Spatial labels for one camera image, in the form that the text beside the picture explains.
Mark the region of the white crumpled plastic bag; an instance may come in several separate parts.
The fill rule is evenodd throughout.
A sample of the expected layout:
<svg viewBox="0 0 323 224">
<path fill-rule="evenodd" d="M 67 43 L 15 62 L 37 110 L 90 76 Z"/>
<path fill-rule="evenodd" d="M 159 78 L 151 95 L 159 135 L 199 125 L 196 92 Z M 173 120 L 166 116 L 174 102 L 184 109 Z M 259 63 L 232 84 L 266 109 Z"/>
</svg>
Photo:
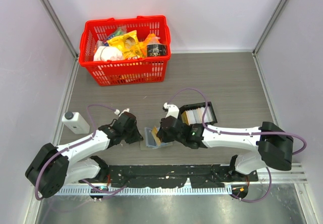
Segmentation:
<svg viewBox="0 0 323 224">
<path fill-rule="evenodd" d="M 94 61 L 121 61 L 123 60 L 123 53 L 113 46 L 100 46 L 93 57 Z"/>
</svg>

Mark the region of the yellow snack bag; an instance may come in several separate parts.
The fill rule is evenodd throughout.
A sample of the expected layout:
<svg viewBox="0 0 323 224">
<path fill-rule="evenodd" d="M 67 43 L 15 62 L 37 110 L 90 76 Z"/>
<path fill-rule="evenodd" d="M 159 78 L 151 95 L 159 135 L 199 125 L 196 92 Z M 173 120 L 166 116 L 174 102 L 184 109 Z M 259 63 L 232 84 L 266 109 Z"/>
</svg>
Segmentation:
<svg viewBox="0 0 323 224">
<path fill-rule="evenodd" d="M 109 46 L 116 47 L 123 54 L 125 60 L 142 59 L 144 57 L 139 41 L 137 31 L 133 30 L 124 35 L 119 35 L 107 41 Z"/>
</svg>

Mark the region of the grey leather card holder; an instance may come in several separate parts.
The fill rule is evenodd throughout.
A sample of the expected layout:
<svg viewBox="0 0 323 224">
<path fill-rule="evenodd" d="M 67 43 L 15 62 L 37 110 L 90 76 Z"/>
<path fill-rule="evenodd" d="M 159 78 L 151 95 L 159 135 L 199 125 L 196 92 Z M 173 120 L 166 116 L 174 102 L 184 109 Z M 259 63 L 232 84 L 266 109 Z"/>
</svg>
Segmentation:
<svg viewBox="0 0 323 224">
<path fill-rule="evenodd" d="M 147 128 L 147 127 L 144 128 L 144 140 L 140 142 L 141 150 L 153 150 L 153 149 L 173 146 L 173 142 L 161 143 L 160 145 L 158 145 L 151 131 L 152 131 L 151 128 Z"/>
</svg>

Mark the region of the green blue snack packet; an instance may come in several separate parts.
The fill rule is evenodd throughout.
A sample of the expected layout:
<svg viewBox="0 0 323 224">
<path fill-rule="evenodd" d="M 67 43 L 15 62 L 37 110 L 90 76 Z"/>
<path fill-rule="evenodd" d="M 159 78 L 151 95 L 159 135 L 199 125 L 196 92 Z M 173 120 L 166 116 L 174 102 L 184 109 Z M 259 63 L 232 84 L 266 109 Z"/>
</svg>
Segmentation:
<svg viewBox="0 0 323 224">
<path fill-rule="evenodd" d="M 103 41 L 104 46 L 109 46 L 108 41 L 116 36 L 124 35 L 127 33 L 127 27 L 126 26 L 120 26 L 118 27 L 113 33 L 109 34 Z"/>
</svg>

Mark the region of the red plastic shopping basket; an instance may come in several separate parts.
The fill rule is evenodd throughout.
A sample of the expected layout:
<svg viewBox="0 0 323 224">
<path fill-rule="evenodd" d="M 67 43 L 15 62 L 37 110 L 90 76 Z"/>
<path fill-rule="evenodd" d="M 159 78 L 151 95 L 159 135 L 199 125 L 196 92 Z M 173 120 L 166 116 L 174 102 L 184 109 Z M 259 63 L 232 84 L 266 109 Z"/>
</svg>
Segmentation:
<svg viewBox="0 0 323 224">
<path fill-rule="evenodd" d="M 139 40 L 150 33 L 159 37 L 166 46 L 166 55 L 123 61 L 94 61 L 94 49 L 98 40 L 107 38 L 118 27 L 126 26 L 128 31 L 136 30 Z M 100 86 L 162 82 L 167 63 L 171 58 L 171 35 L 164 15 L 137 16 L 130 19 L 100 19 L 85 23 L 79 45 L 79 65 L 86 68 Z"/>
</svg>

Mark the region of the stack of white cards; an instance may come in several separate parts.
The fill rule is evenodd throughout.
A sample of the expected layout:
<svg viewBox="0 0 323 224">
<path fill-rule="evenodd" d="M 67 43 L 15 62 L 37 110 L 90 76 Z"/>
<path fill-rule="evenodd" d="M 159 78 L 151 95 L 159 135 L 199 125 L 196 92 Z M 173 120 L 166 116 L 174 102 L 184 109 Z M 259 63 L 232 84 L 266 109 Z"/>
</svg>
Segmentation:
<svg viewBox="0 0 323 224">
<path fill-rule="evenodd" d="M 186 123 L 187 125 L 201 124 L 204 110 L 205 110 L 205 107 L 199 107 L 196 109 L 185 110 L 181 114 L 182 121 L 184 123 Z M 206 124 L 207 123 L 214 124 L 217 122 L 215 116 L 213 115 L 213 113 L 211 111 L 211 107 L 207 108 L 207 111 L 206 111 L 206 114 L 204 117 L 204 121 Z"/>
</svg>

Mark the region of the orange snack packet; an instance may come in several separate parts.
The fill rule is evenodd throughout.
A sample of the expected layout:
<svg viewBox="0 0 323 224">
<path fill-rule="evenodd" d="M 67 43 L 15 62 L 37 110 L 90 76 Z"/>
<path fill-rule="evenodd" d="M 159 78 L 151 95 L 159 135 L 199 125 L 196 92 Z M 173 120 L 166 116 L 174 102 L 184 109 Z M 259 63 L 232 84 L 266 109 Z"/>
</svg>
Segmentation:
<svg viewBox="0 0 323 224">
<path fill-rule="evenodd" d="M 139 42 L 139 47 L 144 57 L 147 57 L 147 46 L 151 44 L 160 44 L 159 37 L 154 33 L 148 34 L 144 41 Z"/>
</svg>

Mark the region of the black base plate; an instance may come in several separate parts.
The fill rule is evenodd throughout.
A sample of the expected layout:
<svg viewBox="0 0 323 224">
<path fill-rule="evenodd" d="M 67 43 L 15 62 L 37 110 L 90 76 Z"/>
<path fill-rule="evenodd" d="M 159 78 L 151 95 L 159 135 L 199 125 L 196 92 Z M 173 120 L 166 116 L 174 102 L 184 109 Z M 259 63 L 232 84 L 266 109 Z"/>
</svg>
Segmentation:
<svg viewBox="0 0 323 224">
<path fill-rule="evenodd" d="M 257 182 L 252 171 L 245 176 L 231 172 L 230 167 L 220 164 L 194 165 L 110 165 L 103 183 L 120 188 L 182 188 L 190 181 L 192 188 L 217 188 L 224 183 Z"/>
</svg>

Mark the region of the white device with grey button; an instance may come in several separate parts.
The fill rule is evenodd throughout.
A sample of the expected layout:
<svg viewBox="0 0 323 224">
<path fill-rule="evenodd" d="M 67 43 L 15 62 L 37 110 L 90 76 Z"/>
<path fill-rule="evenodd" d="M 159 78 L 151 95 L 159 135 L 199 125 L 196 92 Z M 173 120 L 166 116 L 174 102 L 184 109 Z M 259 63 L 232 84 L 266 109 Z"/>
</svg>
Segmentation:
<svg viewBox="0 0 323 224">
<path fill-rule="evenodd" d="M 79 112 L 66 112 L 62 116 L 62 123 L 74 134 L 89 134 L 90 132 L 90 125 Z"/>
</svg>

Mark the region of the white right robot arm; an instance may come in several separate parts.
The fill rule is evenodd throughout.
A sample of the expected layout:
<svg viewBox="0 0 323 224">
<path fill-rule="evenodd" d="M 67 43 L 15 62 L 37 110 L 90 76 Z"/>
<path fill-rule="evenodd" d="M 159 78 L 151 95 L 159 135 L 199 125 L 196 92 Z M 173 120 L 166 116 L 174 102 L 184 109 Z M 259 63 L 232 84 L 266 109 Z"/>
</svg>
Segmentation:
<svg viewBox="0 0 323 224">
<path fill-rule="evenodd" d="M 191 149 L 227 147 L 247 150 L 234 155 L 228 175 L 239 181 L 255 170 L 270 167 L 279 171 L 292 168 L 293 137 L 271 122 L 253 128 L 220 128 L 203 124 L 187 125 L 173 116 L 162 119 L 156 134 L 163 142 L 180 142 Z"/>
</svg>

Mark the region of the black labelled bottle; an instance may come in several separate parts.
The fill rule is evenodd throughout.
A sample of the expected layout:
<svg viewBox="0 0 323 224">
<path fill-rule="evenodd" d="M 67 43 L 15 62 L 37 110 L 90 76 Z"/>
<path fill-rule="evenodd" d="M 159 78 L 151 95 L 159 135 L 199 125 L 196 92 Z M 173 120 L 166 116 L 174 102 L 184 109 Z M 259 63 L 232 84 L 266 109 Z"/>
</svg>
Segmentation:
<svg viewBox="0 0 323 224">
<path fill-rule="evenodd" d="M 146 49 L 147 57 L 162 57 L 168 54 L 167 47 L 164 44 L 148 44 Z"/>
</svg>

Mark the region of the black card box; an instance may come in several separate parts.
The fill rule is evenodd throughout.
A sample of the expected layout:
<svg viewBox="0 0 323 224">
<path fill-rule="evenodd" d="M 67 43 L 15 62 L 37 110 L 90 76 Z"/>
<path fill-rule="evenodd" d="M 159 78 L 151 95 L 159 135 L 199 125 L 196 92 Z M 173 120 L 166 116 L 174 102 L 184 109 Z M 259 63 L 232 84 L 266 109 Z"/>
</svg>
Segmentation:
<svg viewBox="0 0 323 224">
<path fill-rule="evenodd" d="M 204 102 L 202 102 L 202 103 L 195 103 L 195 104 L 186 104 L 186 105 L 184 105 L 184 106 L 182 106 L 182 107 L 180 107 L 179 108 L 179 116 L 178 116 L 178 118 L 180 119 L 180 120 L 182 120 L 182 117 L 181 117 L 181 114 L 185 111 L 185 110 L 189 110 L 189 109 L 196 109 L 196 108 L 199 108 L 199 107 L 205 107 L 205 103 Z M 211 107 L 211 111 L 212 111 L 212 113 L 213 113 L 213 115 L 215 116 L 215 118 L 216 118 L 216 115 L 215 115 L 215 112 L 214 112 L 214 109 L 213 109 L 213 106 L 212 106 L 212 103 L 209 101 L 208 102 L 208 107 Z"/>
</svg>

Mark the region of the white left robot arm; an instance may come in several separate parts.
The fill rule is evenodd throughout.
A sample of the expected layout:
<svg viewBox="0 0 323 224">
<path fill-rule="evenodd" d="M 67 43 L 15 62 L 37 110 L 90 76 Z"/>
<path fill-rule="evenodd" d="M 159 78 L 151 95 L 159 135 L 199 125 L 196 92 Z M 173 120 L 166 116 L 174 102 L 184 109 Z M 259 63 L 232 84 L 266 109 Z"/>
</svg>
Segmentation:
<svg viewBox="0 0 323 224">
<path fill-rule="evenodd" d="M 108 179 L 108 164 L 95 153 L 125 141 L 142 141 L 136 117 L 127 111 L 109 125 L 92 134 L 61 146 L 43 145 L 25 172 L 35 187 L 37 200 L 50 198 L 64 185 L 78 181 L 103 183 Z"/>
</svg>

